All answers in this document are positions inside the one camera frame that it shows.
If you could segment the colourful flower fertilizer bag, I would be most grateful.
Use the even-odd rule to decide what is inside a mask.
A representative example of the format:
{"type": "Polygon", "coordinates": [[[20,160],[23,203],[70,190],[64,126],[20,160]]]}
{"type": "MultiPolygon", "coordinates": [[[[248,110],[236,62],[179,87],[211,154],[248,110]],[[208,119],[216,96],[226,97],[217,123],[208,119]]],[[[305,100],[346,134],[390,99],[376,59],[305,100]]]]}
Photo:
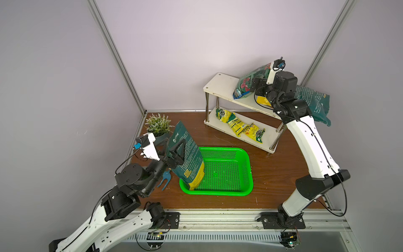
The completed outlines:
{"type": "Polygon", "coordinates": [[[234,89],[233,98],[240,99],[254,92],[256,89],[254,79],[267,79],[271,71],[271,65],[272,63],[268,63],[241,77],[234,89]]]}

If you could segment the dark green soil bag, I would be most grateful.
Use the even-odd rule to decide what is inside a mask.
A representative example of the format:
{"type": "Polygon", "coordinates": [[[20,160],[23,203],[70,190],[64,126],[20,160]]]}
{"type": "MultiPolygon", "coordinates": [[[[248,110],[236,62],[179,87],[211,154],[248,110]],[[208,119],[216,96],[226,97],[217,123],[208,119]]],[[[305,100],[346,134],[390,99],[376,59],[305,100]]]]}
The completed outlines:
{"type": "Polygon", "coordinates": [[[194,191],[200,185],[205,176],[204,159],[199,146],[191,137],[184,124],[179,121],[169,138],[169,156],[171,156],[170,148],[175,146],[181,139],[186,140],[185,160],[184,164],[178,166],[173,170],[173,172],[185,183],[185,187],[188,190],[194,191]]]}

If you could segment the small green yellow fertilizer packet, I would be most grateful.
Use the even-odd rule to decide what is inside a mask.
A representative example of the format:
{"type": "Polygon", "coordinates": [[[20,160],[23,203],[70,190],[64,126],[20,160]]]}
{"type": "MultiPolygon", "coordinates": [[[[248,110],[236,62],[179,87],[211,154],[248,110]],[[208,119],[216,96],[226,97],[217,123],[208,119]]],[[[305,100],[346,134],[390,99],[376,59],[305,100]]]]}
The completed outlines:
{"type": "Polygon", "coordinates": [[[251,138],[252,140],[256,141],[257,143],[263,143],[262,137],[265,133],[264,128],[259,128],[254,123],[252,123],[245,131],[244,134],[251,138]]]}

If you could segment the green yellow large fertilizer bag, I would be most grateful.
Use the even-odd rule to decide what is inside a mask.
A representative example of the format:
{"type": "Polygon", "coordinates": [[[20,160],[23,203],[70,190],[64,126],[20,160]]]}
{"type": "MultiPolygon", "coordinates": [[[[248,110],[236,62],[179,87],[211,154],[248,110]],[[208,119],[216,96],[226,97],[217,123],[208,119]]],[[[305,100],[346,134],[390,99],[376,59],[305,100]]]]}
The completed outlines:
{"type": "Polygon", "coordinates": [[[295,98],[307,103],[316,122],[321,122],[328,127],[331,126],[331,121],[327,117],[330,109],[330,96],[328,94],[298,85],[295,98]]]}

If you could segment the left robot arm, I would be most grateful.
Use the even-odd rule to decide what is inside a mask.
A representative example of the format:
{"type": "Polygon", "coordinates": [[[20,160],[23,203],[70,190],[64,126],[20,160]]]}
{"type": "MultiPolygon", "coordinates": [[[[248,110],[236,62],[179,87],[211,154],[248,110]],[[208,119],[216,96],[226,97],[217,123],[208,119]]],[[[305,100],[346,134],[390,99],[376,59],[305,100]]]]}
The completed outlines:
{"type": "Polygon", "coordinates": [[[169,150],[157,151],[152,140],[138,139],[143,154],[151,160],[148,167],[129,164],[115,175],[116,186],[105,193],[91,216],[75,232],[49,244],[51,252],[107,252],[123,240],[149,229],[172,227],[162,205],[149,203],[141,212],[141,198],[150,196],[163,173],[185,161],[186,140],[169,150]]]}

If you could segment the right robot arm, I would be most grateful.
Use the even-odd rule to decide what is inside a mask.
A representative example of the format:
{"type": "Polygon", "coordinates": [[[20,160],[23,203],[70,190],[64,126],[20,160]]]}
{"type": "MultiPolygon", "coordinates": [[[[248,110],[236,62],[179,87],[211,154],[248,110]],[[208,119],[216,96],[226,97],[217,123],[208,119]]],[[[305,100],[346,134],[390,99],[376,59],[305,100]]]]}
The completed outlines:
{"type": "Polygon", "coordinates": [[[296,99],[296,76],[287,71],[276,72],[273,83],[255,77],[252,90],[264,95],[274,113],[294,136],[305,158],[309,175],[296,180],[296,189],[278,207],[274,228],[303,229],[303,211],[330,189],[350,179],[348,170],[340,169],[323,143],[312,112],[304,100],[296,99]]]}

